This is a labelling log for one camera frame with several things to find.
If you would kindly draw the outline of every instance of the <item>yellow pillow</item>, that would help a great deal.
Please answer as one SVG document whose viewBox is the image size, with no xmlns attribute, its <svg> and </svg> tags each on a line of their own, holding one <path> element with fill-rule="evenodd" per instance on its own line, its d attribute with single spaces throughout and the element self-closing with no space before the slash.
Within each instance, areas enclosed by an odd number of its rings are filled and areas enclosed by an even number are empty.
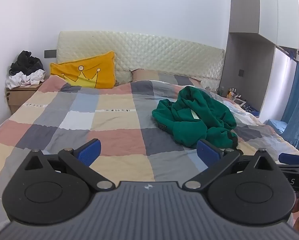
<svg viewBox="0 0 299 240">
<path fill-rule="evenodd" d="M 115 85 L 115 52 L 60 64 L 51 63 L 51 75 L 57 75 L 72 86 L 108 89 Z"/>
</svg>

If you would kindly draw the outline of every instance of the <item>quilted headboard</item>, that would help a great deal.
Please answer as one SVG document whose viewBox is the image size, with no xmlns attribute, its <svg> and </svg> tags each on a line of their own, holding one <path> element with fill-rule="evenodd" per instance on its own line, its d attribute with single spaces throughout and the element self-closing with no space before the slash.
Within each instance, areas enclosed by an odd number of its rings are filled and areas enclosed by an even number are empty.
<svg viewBox="0 0 299 240">
<path fill-rule="evenodd" d="M 224 50 L 191 41 L 148 34 L 108 31 L 60 32 L 57 63 L 93 57 L 113 50 L 115 68 L 160 70 L 202 80 L 216 90 L 224 66 Z"/>
</svg>

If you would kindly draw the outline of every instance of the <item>gray plastic base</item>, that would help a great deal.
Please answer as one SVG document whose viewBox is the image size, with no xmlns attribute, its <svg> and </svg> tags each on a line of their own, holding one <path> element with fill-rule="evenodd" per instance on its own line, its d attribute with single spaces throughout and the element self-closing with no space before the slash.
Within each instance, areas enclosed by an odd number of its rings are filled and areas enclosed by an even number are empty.
<svg viewBox="0 0 299 240">
<path fill-rule="evenodd" d="M 11 222 L 0 240 L 298 240 L 286 223 L 268 227 L 234 224 L 215 214 L 204 198 L 176 182 L 121 182 L 99 192 L 75 218 L 52 226 Z"/>
</svg>

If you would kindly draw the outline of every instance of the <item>nightstand drawer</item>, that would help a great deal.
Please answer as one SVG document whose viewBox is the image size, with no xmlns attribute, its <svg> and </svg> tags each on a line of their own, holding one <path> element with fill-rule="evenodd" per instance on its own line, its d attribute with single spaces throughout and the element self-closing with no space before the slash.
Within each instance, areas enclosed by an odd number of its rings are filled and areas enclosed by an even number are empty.
<svg viewBox="0 0 299 240">
<path fill-rule="evenodd" d="M 7 103 L 10 106 L 21 106 L 35 93 L 35 90 L 7 91 Z"/>
</svg>

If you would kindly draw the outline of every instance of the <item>white logo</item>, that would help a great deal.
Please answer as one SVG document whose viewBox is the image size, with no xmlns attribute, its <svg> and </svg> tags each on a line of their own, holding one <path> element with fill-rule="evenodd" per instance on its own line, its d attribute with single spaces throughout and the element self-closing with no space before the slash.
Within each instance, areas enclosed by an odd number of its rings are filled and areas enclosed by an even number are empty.
<svg viewBox="0 0 299 240">
<path fill-rule="evenodd" d="M 150 190 L 151 188 L 153 188 L 153 186 L 150 184 L 147 184 L 146 186 L 144 186 L 144 188 Z"/>
</svg>

